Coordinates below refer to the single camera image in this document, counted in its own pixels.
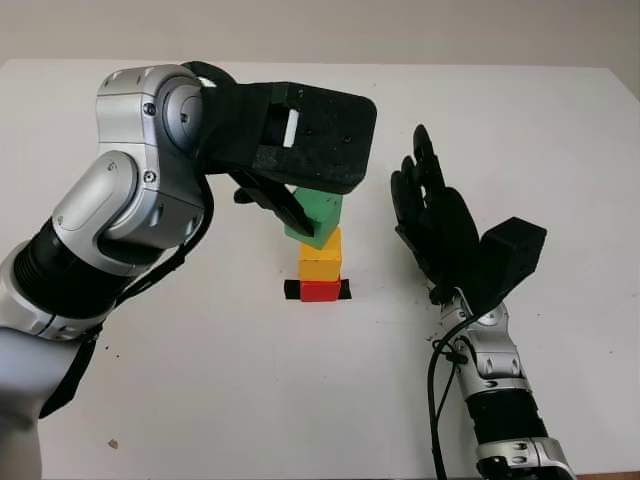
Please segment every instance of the black tape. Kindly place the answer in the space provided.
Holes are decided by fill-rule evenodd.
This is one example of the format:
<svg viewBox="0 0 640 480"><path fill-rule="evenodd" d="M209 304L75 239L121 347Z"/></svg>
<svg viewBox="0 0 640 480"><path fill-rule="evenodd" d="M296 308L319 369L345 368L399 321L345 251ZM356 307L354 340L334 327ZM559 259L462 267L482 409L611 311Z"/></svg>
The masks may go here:
<svg viewBox="0 0 640 480"><path fill-rule="evenodd" d="M338 300L351 300L351 286L349 285L349 279L345 278L340 284L340 294Z"/></svg>
<svg viewBox="0 0 640 480"><path fill-rule="evenodd" d="M284 298L287 300L300 300L300 280L284 281Z"/></svg>

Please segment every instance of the yellow block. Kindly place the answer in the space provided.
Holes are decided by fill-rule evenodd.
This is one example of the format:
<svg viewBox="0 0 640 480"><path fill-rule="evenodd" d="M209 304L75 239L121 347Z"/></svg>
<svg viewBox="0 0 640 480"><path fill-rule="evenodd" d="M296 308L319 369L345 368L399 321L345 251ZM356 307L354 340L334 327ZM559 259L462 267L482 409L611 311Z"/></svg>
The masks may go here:
<svg viewBox="0 0 640 480"><path fill-rule="evenodd" d="M340 277L342 265L342 242L340 227L337 227L322 250L305 243L300 244L298 257L298 279L316 282L335 282Z"/></svg>

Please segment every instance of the red block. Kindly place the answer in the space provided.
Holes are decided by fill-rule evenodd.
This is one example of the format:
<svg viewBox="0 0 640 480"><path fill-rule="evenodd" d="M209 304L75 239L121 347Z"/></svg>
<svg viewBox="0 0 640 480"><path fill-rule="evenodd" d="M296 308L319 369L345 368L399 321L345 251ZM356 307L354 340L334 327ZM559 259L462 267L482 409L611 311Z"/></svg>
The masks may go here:
<svg viewBox="0 0 640 480"><path fill-rule="evenodd" d="M342 281L335 282L300 281L300 300L303 302L335 302L340 295Z"/></svg>

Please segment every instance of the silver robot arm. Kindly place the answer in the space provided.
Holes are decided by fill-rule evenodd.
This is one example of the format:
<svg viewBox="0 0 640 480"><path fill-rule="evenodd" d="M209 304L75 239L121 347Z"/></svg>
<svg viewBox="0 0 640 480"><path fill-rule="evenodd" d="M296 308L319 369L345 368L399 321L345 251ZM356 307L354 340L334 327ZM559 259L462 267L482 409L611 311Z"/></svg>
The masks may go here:
<svg viewBox="0 0 640 480"><path fill-rule="evenodd" d="M456 296L442 308L443 323L470 317ZM508 332L504 303L454 340L458 383L474 422L477 467L484 478L576 480L560 443L547 435L520 356Z"/></svg>
<svg viewBox="0 0 640 480"><path fill-rule="evenodd" d="M1 479L40 480L38 419L75 393L118 297L199 228L190 154L201 87L178 65L109 75L96 103L98 159L1 264Z"/></svg>

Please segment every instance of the screw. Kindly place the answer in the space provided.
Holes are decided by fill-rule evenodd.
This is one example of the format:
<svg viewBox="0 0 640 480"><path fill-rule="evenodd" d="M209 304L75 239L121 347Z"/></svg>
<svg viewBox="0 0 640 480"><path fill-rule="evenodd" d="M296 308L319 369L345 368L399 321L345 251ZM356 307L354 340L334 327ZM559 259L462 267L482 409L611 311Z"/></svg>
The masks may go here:
<svg viewBox="0 0 640 480"><path fill-rule="evenodd" d="M145 103L142 106L142 111L147 115L154 116L156 114L156 106L153 103Z"/></svg>
<svg viewBox="0 0 640 480"><path fill-rule="evenodd" d="M151 170L147 170L146 172L144 172L144 176L142 177L142 179L144 180L144 183L153 183L156 181L156 174Z"/></svg>

